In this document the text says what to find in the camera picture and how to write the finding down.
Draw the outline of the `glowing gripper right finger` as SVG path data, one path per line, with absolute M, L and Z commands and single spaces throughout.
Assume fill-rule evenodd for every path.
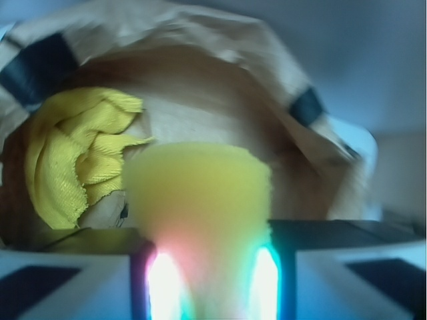
M 426 240 L 365 220 L 269 222 L 257 319 L 425 319 Z

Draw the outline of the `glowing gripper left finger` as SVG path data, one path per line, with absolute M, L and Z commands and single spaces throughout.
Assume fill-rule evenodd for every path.
M 183 319 L 173 265 L 135 229 L 50 231 L 1 250 L 2 319 Z

